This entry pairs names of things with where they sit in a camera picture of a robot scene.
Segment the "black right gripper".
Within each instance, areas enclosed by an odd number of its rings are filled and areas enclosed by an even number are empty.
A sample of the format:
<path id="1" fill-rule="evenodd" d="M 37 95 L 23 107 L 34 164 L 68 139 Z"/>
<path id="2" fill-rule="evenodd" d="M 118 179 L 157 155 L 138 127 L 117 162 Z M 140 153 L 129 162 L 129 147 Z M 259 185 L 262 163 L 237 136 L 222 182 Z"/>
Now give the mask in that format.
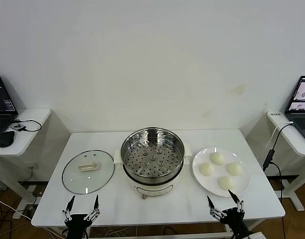
<path id="1" fill-rule="evenodd" d="M 240 201 L 238 196 L 235 195 L 231 190 L 228 190 L 231 198 L 237 204 L 237 208 L 230 208 L 224 211 L 217 209 L 210 197 L 207 196 L 208 206 L 210 208 L 210 215 L 216 220 L 220 221 L 223 224 L 228 225 L 232 232 L 232 239 L 248 239 L 252 231 L 250 231 L 245 223 L 243 222 L 244 218 L 244 201 Z"/>

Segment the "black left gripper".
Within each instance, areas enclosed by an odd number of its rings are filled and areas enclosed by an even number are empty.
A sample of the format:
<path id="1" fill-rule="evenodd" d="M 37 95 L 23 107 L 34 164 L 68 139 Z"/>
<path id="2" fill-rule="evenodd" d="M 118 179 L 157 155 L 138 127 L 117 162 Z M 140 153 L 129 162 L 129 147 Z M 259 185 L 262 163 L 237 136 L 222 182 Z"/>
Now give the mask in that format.
<path id="1" fill-rule="evenodd" d="M 86 239 L 89 238 L 87 233 L 87 228 L 92 225 L 92 221 L 95 221 L 100 215 L 100 204 L 99 197 L 96 196 L 93 210 L 89 214 L 73 214 L 71 211 L 73 208 L 75 196 L 71 198 L 68 202 L 65 210 L 62 210 L 62 213 L 65 217 L 64 223 L 67 229 L 64 232 L 67 232 L 67 239 Z"/>

